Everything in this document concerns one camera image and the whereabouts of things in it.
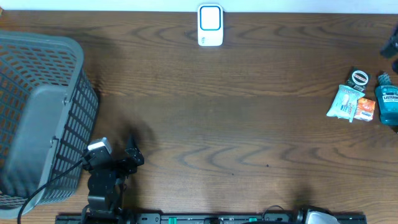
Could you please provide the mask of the orange tissue packet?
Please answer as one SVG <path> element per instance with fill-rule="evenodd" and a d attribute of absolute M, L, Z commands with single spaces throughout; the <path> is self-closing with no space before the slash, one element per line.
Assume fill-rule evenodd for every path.
<path fill-rule="evenodd" d="M 360 98 L 358 100 L 354 119 L 359 119 L 363 121 L 372 121 L 375 107 L 376 107 L 375 101 L 369 100 L 367 98 Z"/>

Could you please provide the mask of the green square box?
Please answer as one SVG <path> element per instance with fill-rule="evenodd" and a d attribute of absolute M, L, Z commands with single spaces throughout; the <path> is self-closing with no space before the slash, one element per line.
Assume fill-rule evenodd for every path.
<path fill-rule="evenodd" d="M 348 79 L 345 82 L 345 85 L 364 93 L 368 87 L 370 79 L 370 74 L 356 67 L 353 67 L 349 72 Z"/>

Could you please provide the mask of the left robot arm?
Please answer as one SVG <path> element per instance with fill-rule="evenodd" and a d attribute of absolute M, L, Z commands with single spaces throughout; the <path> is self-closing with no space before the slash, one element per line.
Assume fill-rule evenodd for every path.
<path fill-rule="evenodd" d="M 92 141 L 82 158 L 82 168 L 90 173 L 88 205 L 81 213 L 81 223 L 135 223 L 134 214 L 123 209 L 125 180 L 144 164 L 144 157 L 134 138 L 126 144 L 126 157 L 114 159 L 107 138 Z"/>

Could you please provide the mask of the light blue wipes packet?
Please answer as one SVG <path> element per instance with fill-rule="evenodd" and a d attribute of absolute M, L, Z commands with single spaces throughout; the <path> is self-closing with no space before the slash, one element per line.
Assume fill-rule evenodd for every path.
<path fill-rule="evenodd" d="M 327 112 L 328 117 L 347 119 L 353 122 L 358 100 L 365 94 L 347 85 L 339 85 L 338 92 Z"/>

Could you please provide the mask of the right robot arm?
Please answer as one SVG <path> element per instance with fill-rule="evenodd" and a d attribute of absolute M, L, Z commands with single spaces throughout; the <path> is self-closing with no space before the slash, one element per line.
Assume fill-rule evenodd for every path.
<path fill-rule="evenodd" d="M 397 54 L 397 30 L 391 35 L 380 54 L 384 58 L 391 58 Z M 382 124 L 390 126 L 397 131 L 397 86 L 392 84 L 390 76 L 384 72 L 377 77 L 378 86 L 375 89 L 377 102 L 379 103 L 380 120 Z M 348 86 L 339 87 L 338 94 L 333 101 L 327 116 L 336 116 L 338 118 L 353 119 L 353 114 L 343 112 L 341 94 L 347 90 Z M 320 208 L 306 208 L 300 210 L 296 220 L 297 223 L 304 224 L 340 224 L 340 221 L 330 212 Z"/>

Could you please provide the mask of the teal mouthwash bottle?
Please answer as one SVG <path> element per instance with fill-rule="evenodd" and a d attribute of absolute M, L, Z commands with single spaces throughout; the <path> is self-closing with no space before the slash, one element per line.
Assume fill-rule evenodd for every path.
<path fill-rule="evenodd" d="M 375 89 L 379 104 L 382 124 L 397 126 L 397 86 L 392 84 L 388 73 L 383 72 L 377 77 L 378 86 Z"/>

